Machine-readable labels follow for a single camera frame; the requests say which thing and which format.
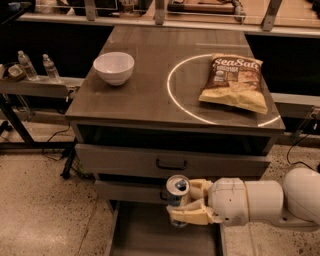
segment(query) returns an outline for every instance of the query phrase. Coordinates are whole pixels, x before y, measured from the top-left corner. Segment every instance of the white bowl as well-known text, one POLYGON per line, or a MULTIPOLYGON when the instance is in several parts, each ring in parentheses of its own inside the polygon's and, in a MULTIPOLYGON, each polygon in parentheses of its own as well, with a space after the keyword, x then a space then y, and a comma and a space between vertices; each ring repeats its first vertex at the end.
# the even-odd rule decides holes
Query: white bowl
POLYGON ((93 67, 101 79, 117 86, 124 84, 132 75, 134 59, 124 52, 109 52, 97 57, 93 67))

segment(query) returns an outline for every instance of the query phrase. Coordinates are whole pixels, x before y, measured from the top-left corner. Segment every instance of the power outlet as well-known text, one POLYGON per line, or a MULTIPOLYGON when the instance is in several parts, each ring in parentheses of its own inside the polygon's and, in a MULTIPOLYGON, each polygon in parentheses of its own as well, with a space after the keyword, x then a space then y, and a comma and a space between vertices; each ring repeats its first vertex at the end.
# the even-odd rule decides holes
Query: power outlet
POLYGON ((320 120, 320 107, 312 107, 310 117, 316 118, 316 120, 320 120))

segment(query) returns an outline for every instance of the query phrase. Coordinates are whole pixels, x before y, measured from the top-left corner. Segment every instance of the black metal stand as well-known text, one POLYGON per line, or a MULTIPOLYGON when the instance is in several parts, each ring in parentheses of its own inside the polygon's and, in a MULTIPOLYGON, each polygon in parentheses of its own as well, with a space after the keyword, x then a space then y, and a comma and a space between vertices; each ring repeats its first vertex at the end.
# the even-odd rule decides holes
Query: black metal stand
MULTIPOLYGON (((64 149, 63 156, 68 156, 68 160, 65 164, 65 168, 61 176, 64 179, 70 177, 70 169, 73 159, 75 157, 74 146, 77 143, 76 139, 72 142, 36 142, 33 140, 27 129, 23 126, 16 113, 12 110, 10 104, 8 104, 0 94, 0 108, 6 118, 9 120, 13 128, 18 132, 24 142, 3 142, 0 143, 1 149, 64 149)), ((9 131, 12 127, 8 124, 8 121, 4 121, 0 126, 0 131, 9 131)))

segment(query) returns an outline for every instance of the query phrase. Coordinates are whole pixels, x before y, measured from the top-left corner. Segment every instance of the water bottle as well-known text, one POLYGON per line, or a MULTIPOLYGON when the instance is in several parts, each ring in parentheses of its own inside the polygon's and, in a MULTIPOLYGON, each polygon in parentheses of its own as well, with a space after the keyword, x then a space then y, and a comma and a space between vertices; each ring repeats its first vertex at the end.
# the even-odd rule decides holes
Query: water bottle
POLYGON ((43 66, 47 71, 47 74, 49 76, 51 83, 53 83, 53 84, 62 83, 61 78, 58 73, 58 70, 57 70, 54 62, 47 54, 43 54, 43 66))
POLYGON ((39 80, 38 74, 27 54, 25 54, 23 51, 18 51, 18 60, 29 80, 39 80))

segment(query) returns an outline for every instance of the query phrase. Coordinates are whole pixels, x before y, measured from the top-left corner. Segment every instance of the desk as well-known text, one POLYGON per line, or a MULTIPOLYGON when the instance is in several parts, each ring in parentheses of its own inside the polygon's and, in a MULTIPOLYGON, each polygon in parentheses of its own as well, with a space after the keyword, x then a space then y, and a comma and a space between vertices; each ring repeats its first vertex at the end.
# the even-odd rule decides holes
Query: desk
POLYGON ((215 180, 264 173, 284 131, 266 84, 266 115, 198 101, 211 53, 252 56, 242 32, 116 26, 101 54, 111 51, 134 57, 132 77, 111 87, 91 69, 66 113, 101 197, 165 204, 160 194, 174 174, 215 180))

